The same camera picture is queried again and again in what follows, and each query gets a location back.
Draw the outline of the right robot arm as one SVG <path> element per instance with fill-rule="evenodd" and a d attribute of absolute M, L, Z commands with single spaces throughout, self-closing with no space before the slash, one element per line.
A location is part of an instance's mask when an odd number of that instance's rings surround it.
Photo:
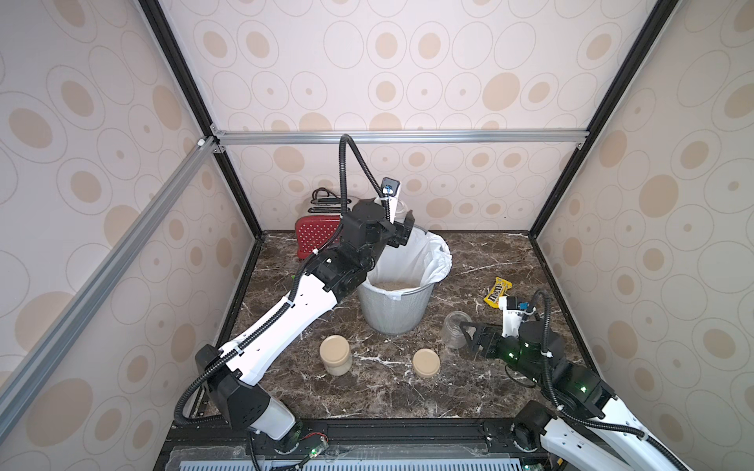
<path fill-rule="evenodd" d="M 471 352 L 503 361 L 549 402 L 528 402 L 514 418 L 520 451 L 547 451 L 580 470 L 687 469 L 598 373 L 567 359 L 547 292 L 538 290 L 529 302 L 502 296 L 499 308 L 502 324 L 459 328 Z"/>

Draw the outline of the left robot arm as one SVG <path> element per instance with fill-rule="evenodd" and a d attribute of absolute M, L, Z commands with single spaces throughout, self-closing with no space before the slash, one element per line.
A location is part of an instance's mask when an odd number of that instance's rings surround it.
<path fill-rule="evenodd" d="M 300 263 L 294 284 L 247 331 L 216 349 L 203 347 L 196 355 L 199 376 L 182 393 L 174 409 L 174 423 L 192 427 L 211 417 L 190 418 L 184 409 L 200 389 L 206 389 L 218 418 L 233 430 L 264 434 L 283 449 L 300 440 L 302 425 L 292 411 L 264 390 L 259 382 L 274 360 L 314 320 L 336 307 L 361 286 L 386 247 L 406 245 L 414 216 L 396 221 L 393 213 L 400 184 L 386 178 L 372 186 L 375 198 L 349 204 L 346 191 L 347 154 L 366 165 L 353 138 L 339 141 L 340 223 L 335 234 Z"/>

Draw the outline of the glass rice jar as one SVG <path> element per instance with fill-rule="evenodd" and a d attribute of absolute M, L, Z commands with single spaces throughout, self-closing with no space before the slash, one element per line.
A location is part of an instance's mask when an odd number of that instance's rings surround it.
<path fill-rule="evenodd" d="M 470 322 L 471 318 L 462 311 L 454 311 L 448 314 L 444 320 L 440 337 L 449 349 L 462 349 L 467 345 L 461 323 Z"/>
<path fill-rule="evenodd" d="M 346 338 L 338 335 L 326 338 L 320 345 L 319 353 L 330 375 L 340 377 L 351 370 L 353 355 L 351 355 L 351 347 Z"/>
<path fill-rule="evenodd" d="M 410 208 L 400 199 L 392 198 L 388 200 L 390 215 L 394 223 L 404 223 Z"/>

